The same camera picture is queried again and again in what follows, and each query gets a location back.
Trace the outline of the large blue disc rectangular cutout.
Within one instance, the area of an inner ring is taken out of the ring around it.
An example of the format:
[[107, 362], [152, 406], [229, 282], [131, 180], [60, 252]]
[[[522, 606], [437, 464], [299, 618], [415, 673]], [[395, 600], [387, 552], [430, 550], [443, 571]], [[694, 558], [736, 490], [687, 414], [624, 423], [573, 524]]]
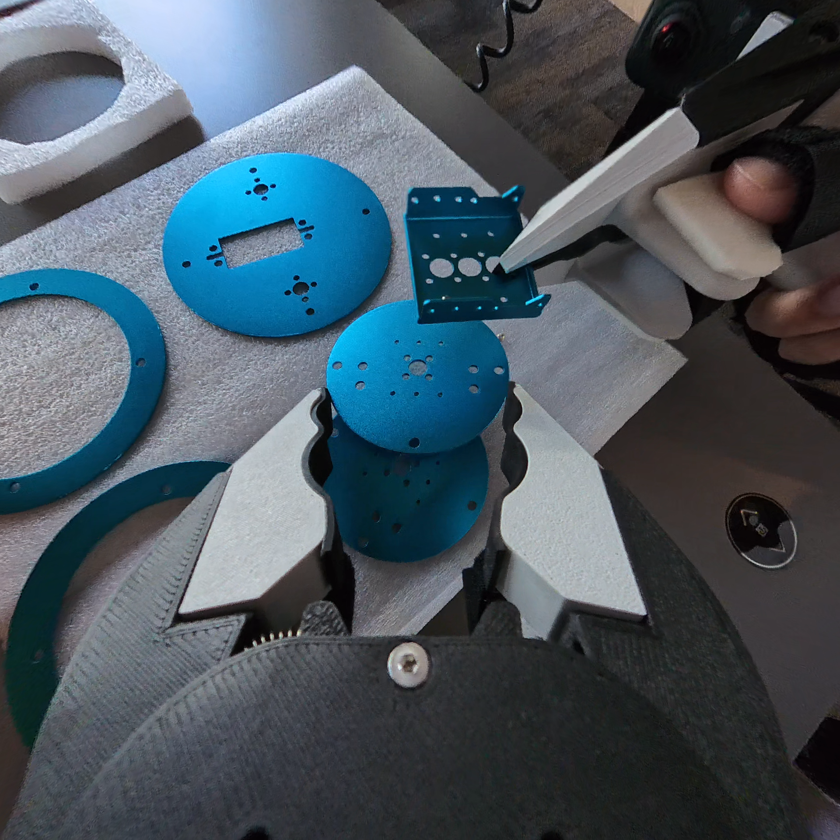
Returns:
[[[292, 224], [301, 244], [233, 266], [223, 243]], [[306, 154], [245, 157], [192, 186], [165, 227], [165, 271], [184, 303], [228, 331], [282, 338], [330, 325], [382, 280], [392, 234], [359, 177]]]

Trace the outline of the blue square metal bracket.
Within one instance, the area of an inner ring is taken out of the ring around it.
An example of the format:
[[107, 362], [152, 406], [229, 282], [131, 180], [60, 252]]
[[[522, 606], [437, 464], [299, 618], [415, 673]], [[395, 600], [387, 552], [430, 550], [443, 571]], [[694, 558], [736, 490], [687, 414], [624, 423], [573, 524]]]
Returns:
[[414, 187], [405, 226], [420, 323], [538, 317], [550, 296], [539, 293], [531, 268], [497, 266], [522, 231], [516, 186], [478, 196], [467, 186]]

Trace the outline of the white foam frame round hole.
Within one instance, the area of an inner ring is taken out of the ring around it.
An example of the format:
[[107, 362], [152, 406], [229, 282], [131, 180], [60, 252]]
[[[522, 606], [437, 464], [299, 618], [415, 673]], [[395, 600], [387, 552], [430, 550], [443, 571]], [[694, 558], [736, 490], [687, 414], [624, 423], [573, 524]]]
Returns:
[[182, 87], [92, 2], [39, 2], [2, 18], [3, 69], [18, 60], [63, 52], [118, 64], [121, 92], [104, 112], [54, 140], [1, 140], [1, 197], [6, 203], [21, 203], [67, 184], [193, 113]]

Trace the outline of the person's right hand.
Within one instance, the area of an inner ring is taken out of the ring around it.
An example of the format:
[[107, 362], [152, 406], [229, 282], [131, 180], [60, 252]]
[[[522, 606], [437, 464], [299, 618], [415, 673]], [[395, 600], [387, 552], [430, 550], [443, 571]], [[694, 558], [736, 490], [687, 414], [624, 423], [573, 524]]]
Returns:
[[[767, 225], [791, 215], [798, 185], [781, 163], [742, 157], [730, 163], [723, 191], [740, 212]], [[750, 304], [751, 329], [780, 340], [779, 355], [801, 364], [839, 359], [839, 277], [799, 290], [765, 290]]]

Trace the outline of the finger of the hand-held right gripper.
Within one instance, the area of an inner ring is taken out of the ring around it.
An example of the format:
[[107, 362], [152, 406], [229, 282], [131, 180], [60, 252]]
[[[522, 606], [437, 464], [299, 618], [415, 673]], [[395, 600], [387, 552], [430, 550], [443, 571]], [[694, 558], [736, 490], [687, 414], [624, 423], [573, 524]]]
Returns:
[[666, 111], [543, 204], [503, 252], [500, 266], [511, 272], [591, 232], [631, 189], [693, 151], [699, 141], [697, 128], [679, 108]]

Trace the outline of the white foam sheet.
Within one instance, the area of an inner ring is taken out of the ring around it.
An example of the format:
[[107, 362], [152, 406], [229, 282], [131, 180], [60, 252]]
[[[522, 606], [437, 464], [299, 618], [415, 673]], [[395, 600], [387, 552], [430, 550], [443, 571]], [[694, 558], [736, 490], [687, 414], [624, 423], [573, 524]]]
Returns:
[[[296, 339], [258, 339], [211, 325], [176, 295], [163, 267], [166, 221], [183, 193], [219, 165], [289, 151], [340, 164], [370, 186], [392, 226], [392, 258], [365, 312], [413, 294], [403, 214], [412, 186], [495, 190], [361, 69], [351, 68], [2, 247], [2, 275], [59, 267], [95, 272], [152, 310], [167, 351], [158, 409], [104, 476], [64, 499], [2, 516], [2, 647], [24, 583], [79, 509], [147, 469], [232, 463], [324, 383], [348, 319]], [[577, 282], [550, 290], [540, 318], [491, 324], [505, 333], [512, 379], [591, 454], [686, 361], [642, 336]], [[2, 471], [27, 473], [76, 451], [112, 414], [128, 351], [120, 330], [74, 300], [25, 300], [2, 311]]]

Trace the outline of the round black desk control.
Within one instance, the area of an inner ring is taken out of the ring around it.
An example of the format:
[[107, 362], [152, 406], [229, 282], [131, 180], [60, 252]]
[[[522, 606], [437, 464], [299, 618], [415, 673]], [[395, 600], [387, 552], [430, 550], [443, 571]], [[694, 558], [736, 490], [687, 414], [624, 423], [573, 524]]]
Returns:
[[726, 512], [732, 546], [752, 564], [777, 570], [793, 561], [797, 534], [789, 513], [774, 499], [758, 493], [734, 498]]

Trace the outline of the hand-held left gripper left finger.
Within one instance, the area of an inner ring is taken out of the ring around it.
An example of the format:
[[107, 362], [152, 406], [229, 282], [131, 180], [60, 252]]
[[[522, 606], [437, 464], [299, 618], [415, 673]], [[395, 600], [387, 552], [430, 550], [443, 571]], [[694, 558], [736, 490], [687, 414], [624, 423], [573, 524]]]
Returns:
[[324, 597], [350, 621], [354, 573], [323, 484], [332, 405], [309, 393], [233, 465], [182, 599], [184, 617], [299, 621]]

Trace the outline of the small blue perforated disc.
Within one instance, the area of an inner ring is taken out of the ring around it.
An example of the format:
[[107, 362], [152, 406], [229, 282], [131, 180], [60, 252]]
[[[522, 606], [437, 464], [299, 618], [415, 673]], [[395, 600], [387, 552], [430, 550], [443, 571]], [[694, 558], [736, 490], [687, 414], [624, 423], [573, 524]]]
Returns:
[[375, 308], [334, 344], [327, 387], [373, 445], [436, 453], [480, 435], [508, 393], [508, 360], [483, 322], [421, 324], [412, 301]]
[[331, 497], [343, 541], [390, 562], [439, 554], [476, 522], [488, 487], [480, 437], [435, 455], [379, 448], [333, 419], [329, 441]]

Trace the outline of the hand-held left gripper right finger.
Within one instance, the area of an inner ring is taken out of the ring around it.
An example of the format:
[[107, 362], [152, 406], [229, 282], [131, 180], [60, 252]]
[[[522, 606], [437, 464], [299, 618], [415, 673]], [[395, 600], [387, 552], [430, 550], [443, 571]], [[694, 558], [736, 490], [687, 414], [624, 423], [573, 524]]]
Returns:
[[485, 550], [463, 573], [469, 629], [499, 596], [551, 640], [572, 613], [643, 621], [646, 605], [595, 459], [519, 384], [509, 384], [502, 420], [508, 488]]

